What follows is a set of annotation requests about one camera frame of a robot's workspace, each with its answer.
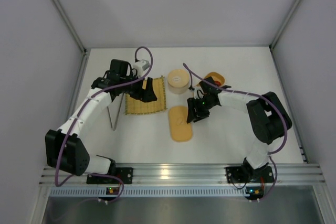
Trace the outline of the beige oblong lunch box lid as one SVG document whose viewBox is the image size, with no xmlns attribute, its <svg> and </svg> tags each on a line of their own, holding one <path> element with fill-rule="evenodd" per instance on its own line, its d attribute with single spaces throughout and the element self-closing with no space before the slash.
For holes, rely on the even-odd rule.
<svg viewBox="0 0 336 224">
<path fill-rule="evenodd" d="M 187 107 L 174 106 L 169 109 L 168 115 L 171 138 L 179 143 L 191 140 L 193 129 L 192 125 L 187 123 Z"/>
</svg>

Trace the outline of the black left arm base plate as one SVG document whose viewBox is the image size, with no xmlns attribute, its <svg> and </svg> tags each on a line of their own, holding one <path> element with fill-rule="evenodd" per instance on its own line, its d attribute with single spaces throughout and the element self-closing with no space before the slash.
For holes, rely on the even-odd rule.
<svg viewBox="0 0 336 224">
<path fill-rule="evenodd" d="M 107 184 L 120 184 L 122 181 L 124 184 L 132 184 L 133 180 L 133 168 L 132 167 L 117 167 L 112 174 L 107 175 L 94 175 L 89 174 L 87 176 L 86 184 L 88 185 L 107 185 Z"/>
</svg>

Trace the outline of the metal tongs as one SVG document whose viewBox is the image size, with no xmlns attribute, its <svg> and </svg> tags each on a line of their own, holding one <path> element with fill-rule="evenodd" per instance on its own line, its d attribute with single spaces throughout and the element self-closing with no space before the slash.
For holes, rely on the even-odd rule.
<svg viewBox="0 0 336 224">
<path fill-rule="evenodd" d="M 108 106 L 110 124 L 111 124 L 111 128 L 113 131 L 117 129 L 117 123 L 118 123 L 119 115 L 121 112 L 123 98 L 124 98 L 124 94 L 117 96 L 112 101 L 112 103 Z"/>
</svg>

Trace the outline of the beige oblong lunch box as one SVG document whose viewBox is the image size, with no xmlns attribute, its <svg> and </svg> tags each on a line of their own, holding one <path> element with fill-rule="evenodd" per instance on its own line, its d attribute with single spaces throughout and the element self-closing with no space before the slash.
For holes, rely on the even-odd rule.
<svg viewBox="0 0 336 224">
<path fill-rule="evenodd" d="M 223 86 L 224 84 L 225 84 L 225 78 L 221 75 L 221 74 L 219 74 L 219 73 L 217 73 L 217 72 L 210 72 L 210 73 L 208 73 L 205 77 L 204 77 L 204 79 L 207 79 L 207 78 L 212 78 L 214 81 L 215 80 L 217 80 L 217 81 L 219 81 L 220 83 L 221 83 L 221 86 Z"/>
</svg>

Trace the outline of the round beige lid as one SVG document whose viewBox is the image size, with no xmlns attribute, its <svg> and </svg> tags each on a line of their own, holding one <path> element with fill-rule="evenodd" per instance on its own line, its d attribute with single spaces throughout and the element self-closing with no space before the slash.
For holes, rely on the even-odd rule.
<svg viewBox="0 0 336 224">
<path fill-rule="evenodd" d="M 189 74 L 184 69 L 174 69 L 167 76 L 168 83 L 175 88 L 187 86 L 190 81 Z"/>
</svg>

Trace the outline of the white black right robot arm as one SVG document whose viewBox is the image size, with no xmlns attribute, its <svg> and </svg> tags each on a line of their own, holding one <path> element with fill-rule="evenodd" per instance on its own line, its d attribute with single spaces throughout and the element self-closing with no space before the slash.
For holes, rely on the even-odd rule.
<svg viewBox="0 0 336 224">
<path fill-rule="evenodd" d="M 232 90 L 230 86 L 218 86 L 212 77 L 203 79 L 192 88 L 194 95 L 187 99 L 187 123 L 196 123 L 210 116 L 215 106 L 225 106 L 248 115 L 256 137 L 249 154 L 241 166 L 231 167 L 232 183 L 243 179 L 252 182 L 261 177 L 268 167 L 272 154 L 280 152 L 288 138 L 292 121 L 274 92 L 263 95 Z"/>
</svg>

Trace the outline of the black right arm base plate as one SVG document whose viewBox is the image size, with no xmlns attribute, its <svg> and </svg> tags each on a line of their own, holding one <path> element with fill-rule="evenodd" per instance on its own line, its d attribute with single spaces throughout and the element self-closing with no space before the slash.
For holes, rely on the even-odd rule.
<svg viewBox="0 0 336 224">
<path fill-rule="evenodd" d="M 229 183 L 261 183 L 261 179 L 263 179 L 264 183 L 273 183 L 275 180 L 271 166 L 260 169 L 248 169 L 243 166 L 228 166 L 225 170 Z"/>
</svg>

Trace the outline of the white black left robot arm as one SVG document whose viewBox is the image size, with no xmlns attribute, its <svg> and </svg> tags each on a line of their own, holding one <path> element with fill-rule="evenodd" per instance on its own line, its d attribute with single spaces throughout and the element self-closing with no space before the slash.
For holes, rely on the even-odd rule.
<svg viewBox="0 0 336 224">
<path fill-rule="evenodd" d="M 117 96 L 128 94 L 141 102 L 153 102 L 157 97 L 153 79 L 148 74 L 151 61 L 138 60 L 133 65 L 113 59 L 110 68 L 98 77 L 83 103 L 57 130 L 49 130 L 45 136 L 47 164 L 72 175 L 115 174 L 114 160 L 89 154 L 85 138 L 95 120 Z"/>
</svg>

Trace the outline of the round metal bowl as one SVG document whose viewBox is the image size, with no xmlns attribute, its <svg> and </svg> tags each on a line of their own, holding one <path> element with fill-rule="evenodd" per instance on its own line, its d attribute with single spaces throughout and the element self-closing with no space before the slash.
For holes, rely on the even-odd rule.
<svg viewBox="0 0 336 224">
<path fill-rule="evenodd" d="M 168 89 L 174 94 L 182 94 L 189 87 L 189 78 L 174 76 L 172 78 L 168 78 Z"/>
</svg>

